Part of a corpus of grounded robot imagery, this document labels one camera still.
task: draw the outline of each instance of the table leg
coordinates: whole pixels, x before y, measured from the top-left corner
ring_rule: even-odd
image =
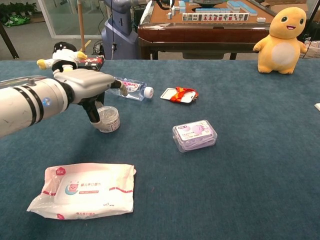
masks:
[[[1,22],[0,22],[0,35],[2,36],[2,38],[3,38],[6,46],[8,47],[12,57],[14,59],[18,59],[19,58],[18,53],[16,52],[16,49],[15,49],[14,45],[12,44],[12,42],[11,42],[11,40],[10,40],[10,38],[9,38],[9,36],[8,36],[6,30]]]
[[[153,59],[153,60],[158,60],[158,51],[154,51],[154,52],[152,53],[152,59]]]
[[[151,59],[151,52],[149,47],[147,46],[141,46],[140,47],[140,52],[141,52],[141,58],[144,60],[150,60]]]
[[[230,53],[230,60],[236,60],[237,54],[236,53]]]

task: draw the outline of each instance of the plush toy's mouth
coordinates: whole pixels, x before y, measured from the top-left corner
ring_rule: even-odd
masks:
[[[293,30],[293,29],[295,29],[296,27],[295,27],[295,26],[287,25],[286,28],[289,29],[289,30]]]

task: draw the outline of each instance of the wet wipes package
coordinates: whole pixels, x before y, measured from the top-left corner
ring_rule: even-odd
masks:
[[[79,163],[45,170],[41,194],[27,211],[58,220],[133,212],[134,174],[129,164]]]
[[[180,152],[188,152],[216,144],[218,134],[207,120],[174,126],[173,140]]]

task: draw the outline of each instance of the pink cartoon logo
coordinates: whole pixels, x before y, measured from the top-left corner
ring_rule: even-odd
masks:
[[[56,215],[56,218],[59,220],[65,220],[65,217],[59,213]]]
[[[56,171],[55,174],[58,176],[62,176],[66,174],[66,170],[63,167],[59,167]]]
[[[65,187],[65,193],[68,194],[68,195],[74,195],[78,192],[78,185],[79,184],[70,184],[70,185],[67,185]]]

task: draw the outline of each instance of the wooden stick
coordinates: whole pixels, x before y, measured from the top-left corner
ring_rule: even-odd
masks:
[[[82,15],[82,3],[81,0],[77,0],[78,4],[78,17],[79,17],[79,24],[80,24],[80,35],[81,35],[81,46],[82,46],[82,51],[86,51],[86,46],[85,46],[85,29],[84,29],[84,19]]]

